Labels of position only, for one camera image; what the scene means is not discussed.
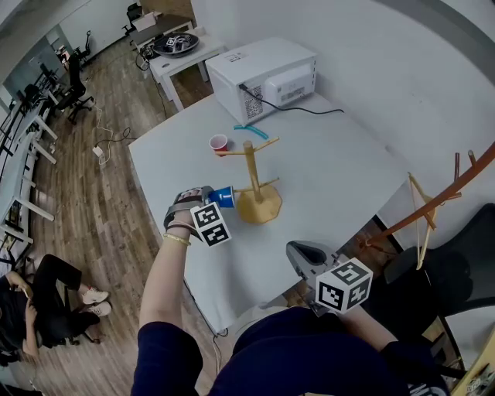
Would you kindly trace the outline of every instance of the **red cup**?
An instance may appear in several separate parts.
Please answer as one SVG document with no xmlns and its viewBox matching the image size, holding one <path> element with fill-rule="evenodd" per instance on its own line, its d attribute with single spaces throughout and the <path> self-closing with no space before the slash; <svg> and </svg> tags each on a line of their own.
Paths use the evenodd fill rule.
<svg viewBox="0 0 495 396">
<path fill-rule="evenodd" d="M 226 152 L 227 151 L 227 136 L 225 135 L 215 135 L 210 139 L 210 147 L 215 152 Z"/>
</svg>

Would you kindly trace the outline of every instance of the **wooden mug tree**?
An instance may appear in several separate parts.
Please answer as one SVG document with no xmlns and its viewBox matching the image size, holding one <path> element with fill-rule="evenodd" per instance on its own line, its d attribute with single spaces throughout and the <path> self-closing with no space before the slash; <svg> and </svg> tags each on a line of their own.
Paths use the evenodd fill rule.
<svg viewBox="0 0 495 396">
<path fill-rule="evenodd" d="M 439 195 L 431 198 L 430 196 L 426 196 L 419 186 L 419 183 L 416 182 L 414 177 L 411 176 L 411 184 L 415 186 L 415 188 L 419 191 L 420 195 L 425 201 L 425 205 L 415 210 L 414 213 L 407 216 L 405 219 L 399 221 L 397 224 L 383 231 L 382 233 L 368 239 L 363 243 L 363 248 L 367 247 L 377 247 L 376 243 L 386 238 L 389 235 L 392 235 L 394 232 L 401 230 L 402 228 L 408 226 L 409 224 L 417 221 L 421 217 L 424 217 L 428 222 L 428 226 L 434 230 L 436 229 L 436 225 L 434 223 L 434 216 L 436 212 L 436 208 L 447 200 L 453 200 L 455 198 L 461 197 L 460 190 L 471 180 L 473 180 L 476 176 L 478 176 L 481 171 L 483 171 L 494 159 L 495 159 L 495 142 L 483 153 L 480 159 L 476 160 L 476 157 L 472 150 L 468 152 L 469 160 L 471 161 L 471 167 L 467 169 L 462 175 L 459 175 L 459 161 L 460 154 L 456 153 L 456 162 L 454 168 L 454 182 L 444 189 Z M 418 269 L 421 267 L 421 258 L 420 256 L 418 260 Z"/>
<path fill-rule="evenodd" d="M 256 159 L 254 154 L 264 149 L 266 146 L 275 143 L 279 138 L 268 140 L 267 142 L 253 147 L 251 141 L 244 142 L 243 152 L 217 152 L 218 156 L 224 155 L 244 155 L 247 163 L 247 170 L 251 179 L 251 188 L 235 189 L 235 193 L 240 193 L 237 198 L 237 211 L 241 219 L 246 223 L 263 224 L 275 219 L 282 206 L 282 198 L 278 195 L 276 188 L 271 186 L 277 179 L 270 180 L 266 183 L 259 183 L 258 171 L 256 169 Z"/>
</svg>

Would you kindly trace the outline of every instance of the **blue cup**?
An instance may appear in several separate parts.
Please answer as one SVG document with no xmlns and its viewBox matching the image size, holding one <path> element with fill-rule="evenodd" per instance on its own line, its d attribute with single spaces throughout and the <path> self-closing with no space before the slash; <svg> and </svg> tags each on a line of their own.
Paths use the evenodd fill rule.
<svg viewBox="0 0 495 396">
<path fill-rule="evenodd" d="M 210 202 L 218 203 L 219 207 L 235 207 L 235 195 L 232 186 L 212 191 L 208 198 Z"/>
</svg>

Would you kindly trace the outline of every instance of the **white side table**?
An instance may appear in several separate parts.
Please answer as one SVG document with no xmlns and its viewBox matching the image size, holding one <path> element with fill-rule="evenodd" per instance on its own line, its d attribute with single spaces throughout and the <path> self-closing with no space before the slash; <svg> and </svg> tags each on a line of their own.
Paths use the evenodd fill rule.
<svg viewBox="0 0 495 396">
<path fill-rule="evenodd" d="M 200 37 L 200 43 L 193 52 L 182 58 L 168 58 L 159 56 L 149 62 L 151 71 L 155 79 L 162 85 L 163 90 L 169 101 L 177 107 L 177 111 L 184 110 L 183 103 L 179 99 L 179 95 L 173 86 L 171 76 L 178 72 L 187 69 L 188 67 L 198 65 L 201 72 L 201 77 L 206 82 L 208 77 L 207 69 L 204 66 L 204 61 L 213 58 L 214 56 L 225 52 L 225 45 L 207 34 Z"/>
</svg>

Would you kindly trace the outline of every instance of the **white sneaker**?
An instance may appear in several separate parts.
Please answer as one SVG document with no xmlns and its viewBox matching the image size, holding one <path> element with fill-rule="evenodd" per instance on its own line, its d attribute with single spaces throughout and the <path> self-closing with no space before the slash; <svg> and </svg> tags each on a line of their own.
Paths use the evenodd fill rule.
<svg viewBox="0 0 495 396">
<path fill-rule="evenodd" d="M 98 317 L 109 315 L 111 312 L 111 305 L 108 302 L 101 302 L 100 304 L 96 304 L 95 306 L 88 306 L 86 308 L 86 312 L 92 312 Z"/>
<path fill-rule="evenodd" d="M 83 294 L 83 303 L 87 306 L 95 304 L 97 302 L 102 302 L 108 297 L 108 292 L 102 292 L 97 288 L 90 288 L 87 292 Z"/>
</svg>

